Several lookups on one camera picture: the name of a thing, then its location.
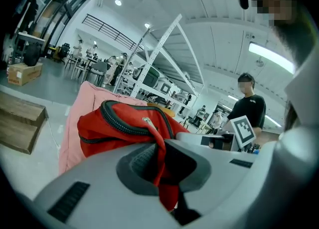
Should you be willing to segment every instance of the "pink cloth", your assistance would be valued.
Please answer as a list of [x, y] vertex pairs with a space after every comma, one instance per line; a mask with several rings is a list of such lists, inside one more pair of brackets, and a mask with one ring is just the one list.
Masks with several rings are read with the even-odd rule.
[[105, 100], [114, 100], [137, 106], [147, 106], [147, 103], [144, 101], [114, 94], [103, 88], [98, 88], [87, 81], [83, 82], [66, 120], [64, 137], [59, 155], [59, 175], [85, 159], [80, 146], [80, 137], [77, 127], [78, 120], [80, 116], [96, 110]]

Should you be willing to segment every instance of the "white metal shelf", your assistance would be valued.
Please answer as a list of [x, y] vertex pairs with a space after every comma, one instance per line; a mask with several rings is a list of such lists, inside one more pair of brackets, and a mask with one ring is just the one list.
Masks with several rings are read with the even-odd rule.
[[151, 87], [149, 87], [149, 86], [147, 86], [145, 84], [140, 84], [140, 88], [145, 90], [145, 91], [148, 91], [148, 92], [150, 92], [150, 93], [152, 93], [154, 95], [162, 97], [162, 98], [164, 98], [166, 100], [169, 100], [169, 101], [171, 101], [173, 103], [177, 103], [178, 105], [181, 105], [182, 107], [184, 107], [186, 109], [191, 110], [191, 107], [186, 106], [184, 103], [181, 103], [180, 101], [175, 100], [174, 98], [170, 97], [169, 95], [166, 95], [166, 94], [162, 93], [161, 91], [158, 91], [158, 90], [156, 90], [154, 88], [151, 88]]
[[190, 81], [187, 79], [187, 77], [185, 76], [185, 74], [182, 72], [182, 70], [180, 69], [180, 67], [178, 66], [178, 64], [175, 62], [175, 60], [171, 57], [171, 55], [165, 50], [165, 48], [163, 48], [164, 43], [166, 42], [166, 40], [168, 39], [168, 37], [171, 35], [172, 31], [177, 27], [180, 32], [181, 35], [184, 37], [190, 51], [192, 54], [192, 57], [195, 61], [196, 67], [199, 71], [201, 80], [202, 80], [202, 84], [204, 84], [204, 80], [202, 77], [202, 73], [201, 70], [199, 68], [198, 62], [197, 62], [197, 58], [194, 54], [194, 51], [188, 41], [188, 38], [185, 34], [185, 32], [183, 31], [183, 29], [181, 28], [179, 21], [182, 18], [181, 14], [179, 14], [177, 16], [177, 18], [173, 21], [173, 23], [168, 27], [168, 29], [165, 31], [164, 35], [161, 37], [161, 39], [159, 40], [158, 44], [156, 45], [156, 47], [153, 49], [153, 51], [151, 52], [151, 54], [149, 55], [149, 52], [147, 51], [146, 47], [145, 50], [143, 52], [143, 54], [141, 54], [141, 52], [139, 53], [139, 56], [142, 57], [145, 61], [146, 64], [144, 65], [144, 68], [142, 70], [142, 72], [140, 73], [140, 76], [138, 78], [138, 80], [134, 80], [131, 76], [126, 76], [124, 75], [125, 70], [127, 69], [127, 66], [129, 65], [129, 63], [131, 62], [133, 56], [136, 54], [137, 52], [137, 48], [142, 44], [144, 38], [146, 37], [146, 35], [148, 35], [150, 33], [150, 29], [148, 28], [145, 32], [145, 34], [143, 35], [143, 37], [140, 39], [139, 43], [136, 45], [136, 47], [134, 48], [133, 53], [130, 55], [130, 58], [127, 60], [122, 73], [119, 75], [119, 78], [115, 84], [115, 88], [114, 88], [114, 92], [116, 93], [120, 82], [122, 81], [123, 78], [127, 78], [128, 80], [132, 81], [135, 83], [134, 88], [131, 92], [131, 97], [136, 97], [137, 93], [139, 92], [140, 89], [143, 89], [145, 91], [148, 91], [150, 93], [153, 93], [159, 97], [162, 97], [166, 100], [169, 100], [173, 103], [176, 103], [178, 105], [181, 105], [184, 108], [187, 108], [189, 110], [191, 110], [191, 107], [186, 106], [184, 103], [181, 103], [180, 101], [175, 100], [174, 98], [170, 97], [169, 95], [166, 95], [154, 88], [151, 88], [145, 84], [143, 84], [143, 81], [146, 77], [146, 75], [148, 74], [149, 70], [151, 67], [154, 67], [156, 69], [156, 62], [159, 63], [159, 65], [161, 64], [166, 64], [167, 67], [169, 67], [170, 69], [173, 70], [173, 75], [172, 76], [166, 76], [165, 72], [163, 72], [161, 69], [159, 69], [160, 72], [163, 72], [164, 75], [169, 78], [174, 84], [176, 84], [179, 88], [181, 88], [182, 90], [188, 92], [189, 94], [195, 95], [196, 97], [198, 97], [198, 92], [195, 91], [194, 86], [190, 83]]
[[[137, 81], [137, 80], [133, 79], [132, 76], [129, 76], [129, 75], [124, 75], [123, 79], [127, 79], [129, 81], [132, 81], [133, 83], [136, 83], [136, 81]], [[162, 98], [164, 98], [166, 100], [169, 100], [169, 101], [171, 101], [173, 103], [177, 103], [177, 104], [181, 105], [182, 107], [185, 107], [186, 109], [191, 109], [190, 107], [186, 106], [185, 104], [181, 103], [180, 101], [175, 100], [174, 98], [162, 93], [161, 91], [158, 91], [158, 90], [156, 90], [154, 88], [151, 88], [151, 87], [149, 87], [149, 86], [147, 86], [145, 84], [141, 84], [140, 88], [145, 90], [145, 91], [148, 91], [148, 92], [150, 92], [152, 94], [155, 94], [155, 95], [157, 95], [159, 97], [162, 97]]]

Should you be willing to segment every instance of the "railing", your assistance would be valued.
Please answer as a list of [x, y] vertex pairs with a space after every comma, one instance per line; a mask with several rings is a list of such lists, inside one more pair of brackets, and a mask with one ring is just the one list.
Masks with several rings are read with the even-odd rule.
[[[136, 46], [136, 43], [133, 42], [128, 37], [126, 37], [124, 34], [122, 34], [121, 32], [117, 31], [115, 28], [109, 26], [108, 24], [104, 23], [103, 21], [97, 19], [96, 17], [90, 14], [86, 15], [82, 23], [109, 36], [110, 38], [114, 39], [118, 43], [127, 47], [129, 50], [133, 50]], [[137, 52], [140, 52], [143, 50], [144, 50], [143, 46], [139, 46], [137, 49]]]

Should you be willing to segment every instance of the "person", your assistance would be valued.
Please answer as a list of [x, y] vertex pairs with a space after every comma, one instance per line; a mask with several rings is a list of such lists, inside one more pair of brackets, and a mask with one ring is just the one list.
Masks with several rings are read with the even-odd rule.
[[105, 85], [111, 85], [111, 81], [113, 80], [114, 73], [115, 73], [116, 68], [119, 64], [117, 59], [116, 59], [116, 56], [111, 56], [109, 58], [109, 64], [110, 64], [110, 68], [107, 70], [107, 72], [105, 74], [105, 79], [103, 81], [103, 84], [105, 84]]
[[120, 58], [118, 59], [118, 66], [114, 72], [113, 79], [110, 82], [111, 86], [115, 85], [116, 79], [117, 79], [118, 75], [121, 73], [121, 71], [123, 70], [123, 67], [126, 63], [127, 58], [128, 58], [127, 53], [122, 53]]
[[199, 127], [200, 125], [200, 122], [203, 120], [204, 116], [205, 116], [205, 113], [206, 113], [206, 110], [205, 110], [206, 106], [203, 105], [202, 108], [200, 108], [198, 111], [197, 111], [197, 114], [195, 116], [195, 119], [193, 121], [193, 125], [195, 125], [196, 127]]
[[254, 93], [255, 79], [249, 73], [243, 73], [238, 78], [238, 88], [244, 98], [238, 100], [228, 115], [228, 120], [246, 116], [256, 136], [261, 134], [265, 122], [266, 104], [263, 97]]
[[82, 44], [83, 43], [83, 40], [79, 39], [79, 44], [77, 46], [73, 46], [74, 50], [73, 50], [73, 53], [72, 53], [72, 57], [74, 58], [78, 58], [78, 53], [81, 52], [82, 50]]
[[132, 75], [133, 74], [133, 71], [134, 71], [134, 67], [133, 67], [133, 63], [132, 62], [129, 62], [129, 65], [125, 71], [125, 75]]
[[[187, 100], [184, 102], [184, 104], [187, 105], [190, 101], [191, 101], [191, 95], [188, 95], [188, 98], [187, 98]], [[183, 111], [184, 111], [184, 109], [185, 109], [185, 107], [182, 107], [182, 108], [180, 109], [180, 111], [179, 111], [178, 114], [182, 114]]]
[[94, 44], [92, 47], [88, 48], [86, 50], [86, 56], [89, 57], [89, 58], [92, 58], [92, 55], [94, 55], [95, 53], [95, 49], [97, 48], [98, 46], [96, 44]]
[[212, 129], [210, 129], [207, 134], [216, 134], [218, 129], [220, 128], [220, 126], [223, 124], [223, 115], [220, 111], [218, 110], [214, 110], [213, 111], [213, 116], [211, 119], [211, 127]]

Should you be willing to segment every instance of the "cable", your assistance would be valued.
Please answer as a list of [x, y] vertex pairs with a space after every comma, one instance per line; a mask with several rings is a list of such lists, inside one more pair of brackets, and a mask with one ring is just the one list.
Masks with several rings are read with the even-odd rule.
[[50, 132], [51, 132], [51, 136], [52, 136], [52, 139], [56, 145], [56, 148], [57, 148], [57, 154], [58, 154], [58, 158], [59, 158], [59, 151], [60, 151], [60, 146], [56, 143], [54, 137], [53, 137], [53, 133], [52, 133], [52, 129], [51, 129], [51, 125], [50, 125], [50, 121], [49, 121], [49, 118], [47, 117], [46, 118], [48, 120], [48, 124], [49, 124], [49, 128], [50, 128]]

